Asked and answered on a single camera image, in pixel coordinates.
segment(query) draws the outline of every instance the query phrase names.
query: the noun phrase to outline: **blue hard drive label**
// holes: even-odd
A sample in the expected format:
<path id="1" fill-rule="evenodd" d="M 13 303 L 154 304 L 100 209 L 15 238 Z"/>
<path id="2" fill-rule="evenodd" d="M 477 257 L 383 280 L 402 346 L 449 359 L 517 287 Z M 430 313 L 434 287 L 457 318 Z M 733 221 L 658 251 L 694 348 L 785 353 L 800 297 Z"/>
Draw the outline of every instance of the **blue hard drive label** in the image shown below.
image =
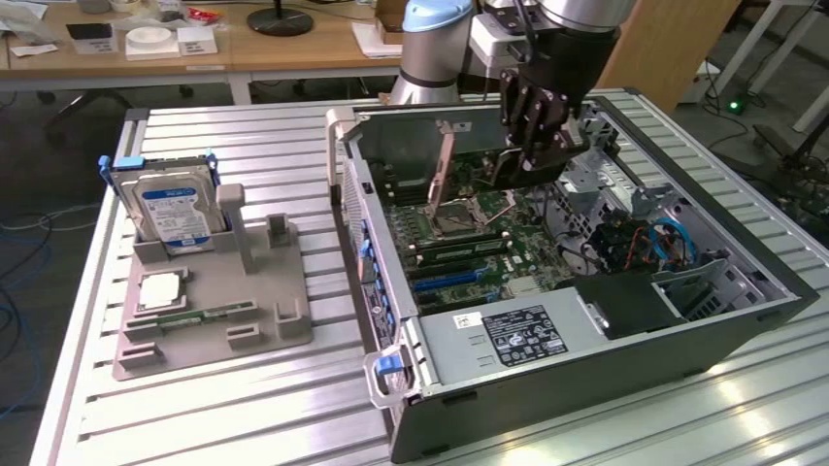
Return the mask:
<path id="1" fill-rule="evenodd" d="M 482 318 L 502 364 L 507 367 L 567 351 L 545 306 Z"/>
<path id="2" fill-rule="evenodd" d="M 191 187 L 159 189 L 142 194 L 160 241 L 172 247 L 195 246 L 210 239 L 204 214 L 196 208 Z"/>

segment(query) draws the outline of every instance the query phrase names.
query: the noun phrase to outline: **aluminum workbench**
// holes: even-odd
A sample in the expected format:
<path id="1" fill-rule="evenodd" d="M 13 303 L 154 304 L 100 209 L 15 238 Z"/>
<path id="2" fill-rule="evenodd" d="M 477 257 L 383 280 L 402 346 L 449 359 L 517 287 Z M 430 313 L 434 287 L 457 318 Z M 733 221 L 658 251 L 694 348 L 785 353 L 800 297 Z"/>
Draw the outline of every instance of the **aluminum workbench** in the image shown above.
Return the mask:
<path id="1" fill-rule="evenodd" d="M 639 96 L 599 92 L 821 293 L 708 373 L 419 461 L 426 464 L 812 464 L 829 458 L 829 252 Z M 118 156 L 219 157 L 247 222 L 300 230 L 314 342 L 116 382 L 111 374 L 135 229 L 108 189 L 32 464 L 387 463 L 380 412 L 334 233 L 324 112 L 339 101 L 159 110 L 124 124 Z M 626 140 L 621 157 L 663 179 Z"/>

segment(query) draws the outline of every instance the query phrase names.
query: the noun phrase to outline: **cable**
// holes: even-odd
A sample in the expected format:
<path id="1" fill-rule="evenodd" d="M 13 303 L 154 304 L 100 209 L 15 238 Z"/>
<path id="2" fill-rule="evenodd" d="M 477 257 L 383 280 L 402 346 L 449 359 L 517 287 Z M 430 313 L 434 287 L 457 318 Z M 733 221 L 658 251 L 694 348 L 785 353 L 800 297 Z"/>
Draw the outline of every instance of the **cable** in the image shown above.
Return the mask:
<path id="1" fill-rule="evenodd" d="M 3 274 L 0 274 L 0 281 L 3 279 L 5 279 L 9 275 L 12 275 L 15 273 L 15 271 L 24 265 L 25 262 L 28 262 L 28 259 L 31 259 L 35 254 L 43 250 L 43 248 L 47 246 L 47 242 L 49 241 L 49 237 L 52 236 L 52 219 L 40 214 L 40 213 L 25 213 L 25 214 L 19 214 L 16 216 L 36 216 L 39 218 L 45 218 L 47 219 L 47 233 L 45 235 L 43 235 L 43 238 L 40 240 L 40 242 L 37 243 L 37 246 L 31 250 L 31 252 L 23 257 L 23 259 L 12 266 L 7 269 L 5 272 L 3 272 Z"/>
<path id="2" fill-rule="evenodd" d="M 3 412 L 0 413 L 0 420 L 3 420 L 3 418 L 15 410 L 15 408 L 20 406 L 21 404 L 24 404 L 31 399 L 31 397 L 35 395 L 35 393 L 37 392 L 37 389 L 40 388 L 40 382 L 41 382 L 43 375 L 41 375 L 40 354 L 37 354 L 37 347 L 35 345 L 35 338 L 32 336 L 31 327 L 28 326 L 28 321 L 25 320 L 25 317 L 21 315 L 17 309 L 17 306 L 15 305 L 15 300 L 12 299 L 12 296 L 9 295 L 9 293 L 3 287 L 0 287 L 0 294 L 8 301 L 8 304 L 9 304 L 8 311 L 12 313 L 12 315 L 17 319 L 17 322 L 21 328 L 23 338 L 25 339 L 25 345 L 28 346 L 28 351 L 31 353 L 32 365 L 35 366 L 35 382 L 32 383 L 31 388 L 28 389 L 25 394 L 21 396 L 21 398 L 17 400 L 17 402 L 12 406 L 9 406 L 5 410 L 3 410 Z"/>
<path id="3" fill-rule="evenodd" d="M 740 128 L 741 128 L 741 131 L 740 131 L 740 132 L 737 132 L 737 133 L 734 133 L 734 134 L 730 134 L 730 135 L 728 135 L 728 136 L 725 136 L 725 137 L 722 137 L 722 138 L 717 139 L 717 140 L 716 140 L 716 141 L 713 141 L 712 143 L 709 143 L 709 144 L 706 145 L 706 149 L 708 149 L 708 150 L 712 150 L 712 149 L 714 148 L 714 146 L 717 146 L 718 144 L 724 143 L 724 142 L 725 142 L 725 141 L 728 141 L 729 139 L 738 138 L 740 136 L 742 136 L 742 135 L 745 135 L 745 134 L 749 134 L 749 127 L 748 127 L 745 124 L 742 124 L 742 122 L 741 122 L 741 121 L 738 121 L 738 120 L 736 120 L 734 118 L 730 118 L 729 116 L 725 116 L 725 115 L 722 115 L 722 114 L 720 113 L 720 109 L 721 109 L 721 105 L 720 105 L 720 93 L 717 92 L 717 87 L 714 86 L 714 79 L 712 78 L 712 70 L 709 69 L 709 58 L 708 58 L 708 57 L 706 57 L 706 59 L 705 59 L 705 73 L 706 73 L 706 75 L 708 75 L 708 78 L 709 78 L 709 83 L 710 83 L 710 84 L 709 84 L 709 89 L 705 91 L 705 99 L 706 99 L 706 103 L 705 103 L 705 104 L 702 104 L 702 110 L 705 110 L 705 111 L 706 111 L 709 114 L 712 114 L 714 117 L 722 118 L 722 119 L 725 119 L 725 120 L 730 121 L 732 123 L 737 124 L 737 125 L 740 126 Z M 709 94 L 709 92 L 710 92 L 710 91 L 713 91 L 713 92 L 714 92 L 714 97 L 712 97 L 712 95 Z M 717 102 L 717 104 L 716 104 L 716 105 L 714 105 L 714 104 L 712 104 L 712 102 L 710 102 L 710 100 L 709 100 L 709 99 L 712 99 L 712 98 L 714 98 L 714 99 L 716 99 L 716 102 Z M 710 110 L 710 108 L 709 108 L 709 107 L 706 107 L 706 106 L 712 106 L 712 107 L 714 107 L 714 109 L 716 109 L 716 110 L 714 110 L 714 111 L 712 111 L 712 110 Z"/>
<path id="4" fill-rule="evenodd" d="M 40 243 L 37 240 L 28 240 L 25 238 L 15 238 L 15 237 L 3 236 L 3 235 L 0 235 L 0 240 L 11 241 L 12 243 L 17 243 L 21 245 L 37 245 Z M 5 284 L 4 285 L 5 288 L 7 289 L 19 288 L 25 282 L 29 282 L 31 280 L 33 280 L 35 277 L 37 277 L 43 273 L 43 270 L 45 269 L 51 259 L 52 259 L 52 248 L 49 248 L 49 245 L 45 245 L 43 247 L 43 259 L 40 261 L 40 264 L 31 271 L 28 271 L 28 273 L 25 273 L 20 278 L 17 278 L 13 282 Z"/>
<path id="5" fill-rule="evenodd" d="M 195 1 L 187 2 L 188 5 L 274 5 L 274 2 L 268 2 L 263 0 L 262 2 L 247 1 L 247 2 L 211 2 L 211 1 Z M 322 13 L 323 15 L 330 15 L 332 17 L 344 17 L 346 19 L 351 19 L 354 21 L 374 21 L 374 17 L 352 17 L 348 15 L 343 15 L 340 13 L 330 12 L 322 8 L 311 7 L 308 5 L 300 5 L 298 3 L 283 3 L 283 6 L 299 8 L 300 10 L 311 10 L 312 12 Z"/>
<path id="6" fill-rule="evenodd" d="M 530 57 L 527 63 L 535 60 L 538 53 L 538 39 L 535 37 L 535 28 L 533 27 L 533 21 L 530 20 L 530 14 L 527 13 L 527 7 L 523 5 L 523 0 L 513 0 L 515 10 L 518 10 L 518 16 L 523 25 L 525 37 L 527 38 L 527 44 L 530 46 Z"/>
<path id="7" fill-rule="evenodd" d="M 662 218 L 657 218 L 650 224 L 650 227 L 647 229 L 647 236 L 650 238 L 650 242 L 653 243 L 653 250 L 659 256 L 659 258 L 662 260 L 669 260 L 669 255 L 665 252 L 665 250 L 662 250 L 662 247 L 659 246 L 659 242 L 657 241 L 657 229 L 655 229 L 657 225 L 670 226 L 677 231 L 677 233 L 685 240 L 685 243 L 688 244 L 688 252 L 690 253 L 690 263 L 693 264 L 696 262 L 697 251 L 694 250 L 694 243 L 690 240 L 690 235 L 688 234 L 688 230 L 685 229 L 685 227 L 678 221 L 676 221 L 673 218 L 668 218 L 666 216 L 663 216 Z"/>
<path id="8" fill-rule="evenodd" d="M 3 325 L 0 325 L 0 333 L 3 333 L 3 331 L 7 328 L 9 328 L 9 325 L 12 325 L 12 322 L 15 321 L 15 316 L 12 315 L 12 311 L 9 311 L 5 308 L 0 308 L 0 312 L 5 313 L 4 316 L 5 316 L 5 319 L 7 319 L 7 321 L 3 322 Z"/>
<path id="9" fill-rule="evenodd" d="M 65 214 L 73 214 L 75 212 L 85 211 L 87 209 L 97 209 L 100 207 L 101 207 L 101 204 L 84 204 L 84 205 L 72 206 L 68 209 L 53 211 L 49 214 L 45 214 L 35 223 L 29 223 L 27 225 L 12 226 L 12 225 L 7 225 L 5 223 L 0 221 L 0 229 L 9 230 L 9 231 L 21 231 L 21 230 L 28 230 L 31 228 L 40 227 L 41 230 L 45 230 L 47 229 L 45 224 L 44 224 L 45 217 L 48 217 L 49 219 L 55 219 L 59 216 L 63 216 Z M 68 226 L 63 228 L 52 227 L 52 231 L 56 232 L 56 231 L 83 230 L 84 228 L 89 228 L 91 226 L 93 226 L 96 223 L 97 221 L 91 221 L 81 225 Z"/>
<path id="10" fill-rule="evenodd" d="M 17 92 L 15 91 L 15 93 L 12 94 L 12 100 L 9 100 L 9 103 L 7 104 L 4 102 L 0 102 L 0 110 L 5 110 L 7 108 L 12 107 L 16 101 L 17 101 Z"/>
<path id="11" fill-rule="evenodd" d="M 631 246 L 627 249 L 627 259 L 625 261 L 625 270 L 631 268 L 631 260 L 633 260 L 633 247 L 635 246 L 635 239 L 638 238 L 638 234 L 641 233 L 643 226 L 639 226 L 633 232 Z"/>

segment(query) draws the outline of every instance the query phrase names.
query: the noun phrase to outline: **power supply label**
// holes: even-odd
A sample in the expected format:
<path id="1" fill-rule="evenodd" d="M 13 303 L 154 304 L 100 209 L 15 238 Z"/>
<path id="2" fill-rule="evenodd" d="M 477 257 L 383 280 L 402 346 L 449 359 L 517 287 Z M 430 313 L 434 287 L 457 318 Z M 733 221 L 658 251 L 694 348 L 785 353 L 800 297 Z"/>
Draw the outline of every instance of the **power supply label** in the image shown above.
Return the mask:
<path id="1" fill-rule="evenodd" d="M 545 306 L 483 317 L 493 346 L 507 367 L 567 351 Z"/>

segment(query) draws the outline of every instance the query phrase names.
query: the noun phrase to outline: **blue cable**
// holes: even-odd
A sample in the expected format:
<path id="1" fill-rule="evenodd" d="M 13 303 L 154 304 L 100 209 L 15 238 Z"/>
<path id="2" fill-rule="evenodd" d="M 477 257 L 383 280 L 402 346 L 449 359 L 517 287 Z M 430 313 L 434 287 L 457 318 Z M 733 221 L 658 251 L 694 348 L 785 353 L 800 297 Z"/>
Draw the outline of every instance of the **blue cable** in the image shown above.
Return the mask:
<path id="1" fill-rule="evenodd" d="M 21 323 L 23 338 L 25 339 L 25 345 L 28 346 L 28 351 L 31 352 L 31 358 L 32 358 L 32 362 L 35 365 L 35 383 L 32 384 L 31 388 L 28 389 L 28 391 L 25 392 L 20 400 L 17 400 L 17 402 L 12 406 L 9 406 L 3 413 L 0 413 L 0 420 L 3 420 L 3 418 L 8 415 L 8 413 L 11 413 L 17 406 L 24 404 L 37 392 L 37 389 L 40 388 L 40 383 L 41 383 L 41 374 L 40 374 L 41 364 L 40 364 L 40 354 L 37 354 L 37 347 L 35 346 L 35 339 L 32 336 L 31 328 L 28 326 L 28 321 L 25 320 L 25 317 L 23 317 L 23 315 L 19 312 L 5 307 L 0 307 L 0 310 L 9 313 L 9 315 L 15 316 Z"/>
<path id="2" fill-rule="evenodd" d="M 657 218 L 647 229 L 647 237 L 650 238 L 650 243 L 653 243 L 653 250 L 659 258 L 662 260 L 669 260 L 669 255 L 662 250 L 662 247 L 659 246 L 659 243 L 657 241 L 657 229 L 654 228 L 657 225 L 670 226 L 678 232 L 678 235 L 682 237 L 685 245 L 688 246 L 688 251 L 690 253 L 689 263 L 693 264 L 697 261 L 697 250 L 694 249 L 693 241 L 690 241 L 690 235 L 688 234 L 688 230 L 678 221 L 676 221 L 673 218 L 668 218 L 666 216 L 663 216 L 662 218 Z"/>

